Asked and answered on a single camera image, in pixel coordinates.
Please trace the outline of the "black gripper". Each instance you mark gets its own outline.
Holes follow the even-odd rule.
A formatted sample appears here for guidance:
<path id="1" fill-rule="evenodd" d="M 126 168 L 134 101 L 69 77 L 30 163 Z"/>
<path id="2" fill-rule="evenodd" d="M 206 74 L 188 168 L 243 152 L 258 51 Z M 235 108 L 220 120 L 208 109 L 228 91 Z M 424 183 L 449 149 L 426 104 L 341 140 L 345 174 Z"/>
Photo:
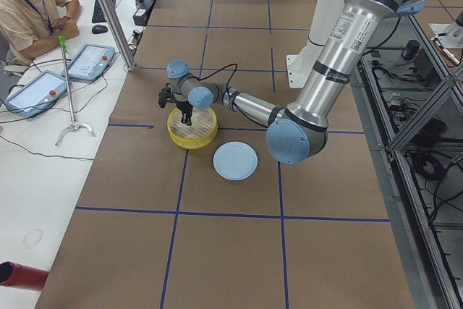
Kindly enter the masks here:
<path id="1" fill-rule="evenodd" d="M 193 106 L 189 103 L 189 101 L 176 101 L 176 105 L 182 112 L 181 123 L 191 126 Z"/>

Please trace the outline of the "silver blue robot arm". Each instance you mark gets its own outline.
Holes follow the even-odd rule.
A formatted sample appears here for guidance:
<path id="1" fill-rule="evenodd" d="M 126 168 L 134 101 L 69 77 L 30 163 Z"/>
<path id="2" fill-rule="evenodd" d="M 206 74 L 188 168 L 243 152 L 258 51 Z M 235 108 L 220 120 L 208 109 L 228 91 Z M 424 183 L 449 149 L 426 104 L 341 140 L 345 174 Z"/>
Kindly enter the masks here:
<path id="1" fill-rule="evenodd" d="M 360 60 L 370 37 L 385 18 L 418 13 L 425 0 L 344 0 L 336 23 L 315 60 L 296 101 L 273 105 L 233 88 L 228 83 L 207 83 L 190 72 L 181 59 L 166 68 L 169 83 L 158 103 L 175 103 L 181 122 L 190 126 L 192 110 L 213 103 L 228 106 L 266 127 L 269 153 L 281 163 L 298 164 L 321 152 L 327 142 L 327 116 Z"/>

